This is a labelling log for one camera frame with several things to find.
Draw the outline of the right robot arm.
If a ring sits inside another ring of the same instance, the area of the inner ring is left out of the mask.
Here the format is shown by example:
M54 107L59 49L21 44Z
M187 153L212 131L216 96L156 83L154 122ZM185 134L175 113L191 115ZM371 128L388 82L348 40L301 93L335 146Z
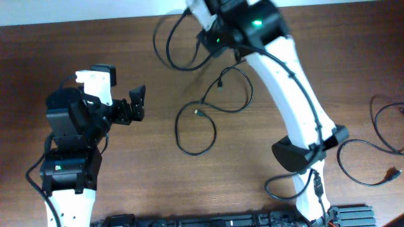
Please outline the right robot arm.
M310 224L326 224L330 203L324 193L327 150L348 138L323 110L304 73L294 38L271 1L186 1L210 43L235 50L269 91L287 135L272 146L277 161L289 172L300 215Z

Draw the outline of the black cable gold plugs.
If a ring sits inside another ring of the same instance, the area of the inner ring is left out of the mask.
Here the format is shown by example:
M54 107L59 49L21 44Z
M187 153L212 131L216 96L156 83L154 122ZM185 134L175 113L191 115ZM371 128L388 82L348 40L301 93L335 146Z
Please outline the black cable gold plugs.
M236 114L236 113L240 113L245 111L246 109L248 109L251 105L251 103L253 102L253 98L254 98L254 86L249 78L249 76L241 69L238 68L238 65L242 64L246 62L246 60L241 60L229 67L225 67L219 74L218 78L216 80L214 80L211 85L209 85L209 87L206 89L204 95L196 101L191 101L187 104L185 104L184 106L181 107L181 109L178 111L176 117L175 117L175 123L174 123L174 135L175 135L175 143L177 145L177 147L186 155L189 156L201 156L203 154L206 154L207 152L209 152L209 150L214 146L216 140L217 140L217 126L215 124L215 122L213 121L213 119L208 116L207 114L205 114L203 111L200 111L198 109L196 109L194 111L194 114L196 114L199 117L205 118L207 119L212 126L213 129L213 137L212 137L212 141L209 144L209 146L207 148L205 148L204 150L197 152L197 153L193 153L190 151L187 151L186 149L184 149L181 145L181 141L180 141L180 133L179 133L179 119L181 114L183 113L183 111L185 111L188 107L192 106L192 105L202 105L202 106L207 106L209 108L212 108L216 111L219 112L223 112L223 113L227 113L227 114ZM245 102L245 104L243 104L243 106L241 106L241 108L235 109L235 110L226 110L226 109L222 109L216 105L213 105L211 103L208 103L206 101L206 97L208 96L210 90L212 89L212 87L217 84L218 87L220 89L223 88L223 77L231 70L237 71L238 73L240 73L247 81L248 85L250 86L250 95L247 95L247 100Z

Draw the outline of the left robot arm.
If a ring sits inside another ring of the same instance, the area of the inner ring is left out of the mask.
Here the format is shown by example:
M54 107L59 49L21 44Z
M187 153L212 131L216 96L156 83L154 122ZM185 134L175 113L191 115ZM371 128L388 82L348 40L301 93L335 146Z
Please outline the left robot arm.
M80 87L62 86L45 101L52 129L40 167L48 226L89 226L102 163L98 144L114 124L130 125L145 116L146 87L129 99L112 98L116 67L92 65L73 75Z

